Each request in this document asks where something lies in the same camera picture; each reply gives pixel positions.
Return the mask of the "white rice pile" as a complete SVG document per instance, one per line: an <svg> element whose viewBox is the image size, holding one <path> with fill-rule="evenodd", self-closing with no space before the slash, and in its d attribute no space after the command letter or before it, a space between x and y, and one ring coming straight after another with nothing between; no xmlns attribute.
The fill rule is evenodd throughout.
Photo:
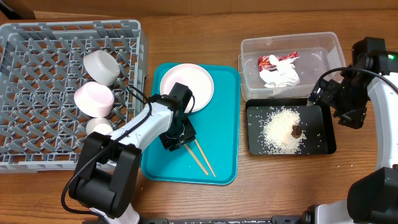
<svg viewBox="0 0 398 224"><path fill-rule="evenodd" d="M251 106L246 112L248 146L254 155L328 152L319 106ZM291 135L293 125L302 127L298 139Z"/></svg>

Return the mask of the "red snack wrapper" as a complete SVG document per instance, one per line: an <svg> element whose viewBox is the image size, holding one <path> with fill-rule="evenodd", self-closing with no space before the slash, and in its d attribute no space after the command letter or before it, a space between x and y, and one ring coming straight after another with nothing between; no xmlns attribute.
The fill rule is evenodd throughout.
<svg viewBox="0 0 398 224"><path fill-rule="evenodd" d="M292 52L286 56L266 55L258 58L257 64L259 71L275 70L282 63L292 63L299 57L297 52Z"/></svg>

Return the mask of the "white cup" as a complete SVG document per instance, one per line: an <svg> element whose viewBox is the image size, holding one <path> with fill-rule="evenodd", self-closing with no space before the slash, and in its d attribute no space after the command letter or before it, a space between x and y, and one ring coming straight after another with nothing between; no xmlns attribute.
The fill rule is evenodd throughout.
<svg viewBox="0 0 398 224"><path fill-rule="evenodd" d="M106 118L93 118L87 122L86 134L93 132L107 135L113 131L111 123Z"/></svg>

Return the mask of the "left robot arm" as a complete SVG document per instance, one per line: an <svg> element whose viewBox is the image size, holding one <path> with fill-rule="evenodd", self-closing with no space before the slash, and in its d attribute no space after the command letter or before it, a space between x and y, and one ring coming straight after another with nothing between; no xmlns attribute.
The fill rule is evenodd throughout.
<svg viewBox="0 0 398 224"><path fill-rule="evenodd" d="M86 137L74 175L61 196L66 211L94 215L98 223L140 222L131 199L142 153L155 139L169 151L195 140L195 129L185 112L195 99L188 86L175 83L170 93L149 98L133 86L128 92L145 104L144 109L109 134L93 132Z"/></svg>

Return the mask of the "pink bowl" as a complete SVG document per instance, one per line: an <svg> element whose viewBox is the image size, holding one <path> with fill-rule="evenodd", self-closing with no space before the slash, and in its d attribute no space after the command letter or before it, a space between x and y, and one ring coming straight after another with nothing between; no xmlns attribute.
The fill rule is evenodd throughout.
<svg viewBox="0 0 398 224"><path fill-rule="evenodd" d="M113 103L113 92L105 85L88 82L74 94L74 101L80 111L94 118L103 118L110 114Z"/></svg>

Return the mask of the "white napkin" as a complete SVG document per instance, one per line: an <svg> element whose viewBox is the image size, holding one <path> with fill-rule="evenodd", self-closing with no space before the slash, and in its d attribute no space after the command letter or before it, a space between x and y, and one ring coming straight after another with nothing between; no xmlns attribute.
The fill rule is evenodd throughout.
<svg viewBox="0 0 398 224"><path fill-rule="evenodd" d="M259 76L265 82L264 86L266 88L296 86L300 83L300 78L295 71L294 62L282 63L272 71L263 70L259 72Z"/></svg>

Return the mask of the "grey bowl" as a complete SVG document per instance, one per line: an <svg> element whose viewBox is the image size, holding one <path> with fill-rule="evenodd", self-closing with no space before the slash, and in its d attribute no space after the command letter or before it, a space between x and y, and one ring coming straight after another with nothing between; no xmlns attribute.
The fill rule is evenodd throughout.
<svg viewBox="0 0 398 224"><path fill-rule="evenodd" d="M111 86L120 74L119 64L104 50L86 55L83 64L91 78L101 85Z"/></svg>

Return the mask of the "brown food scrap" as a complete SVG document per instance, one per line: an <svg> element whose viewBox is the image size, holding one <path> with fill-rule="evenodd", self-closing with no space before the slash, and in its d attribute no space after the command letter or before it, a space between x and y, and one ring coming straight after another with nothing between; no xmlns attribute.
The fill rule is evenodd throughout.
<svg viewBox="0 0 398 224"><path fill-rule="evenodd" d="M295 138L298 139L302 135L302 127L299 125L293 125L292 126L292 132L291 135Z"/></svg>

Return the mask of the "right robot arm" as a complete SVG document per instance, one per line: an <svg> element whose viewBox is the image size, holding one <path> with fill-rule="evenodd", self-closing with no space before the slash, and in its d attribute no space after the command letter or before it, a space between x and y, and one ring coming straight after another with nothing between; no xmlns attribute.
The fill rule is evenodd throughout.
<svg viewBox="0 0 398 224"><path fill-rule="evenodd" d="M351 53L350 65L320 75L307 102L332 107L338 123L353 129L363 127L371 105L375 170L353 183L345 199L310 206L301 223L397 223L397 52L384 39L365 37Z"/></svg>

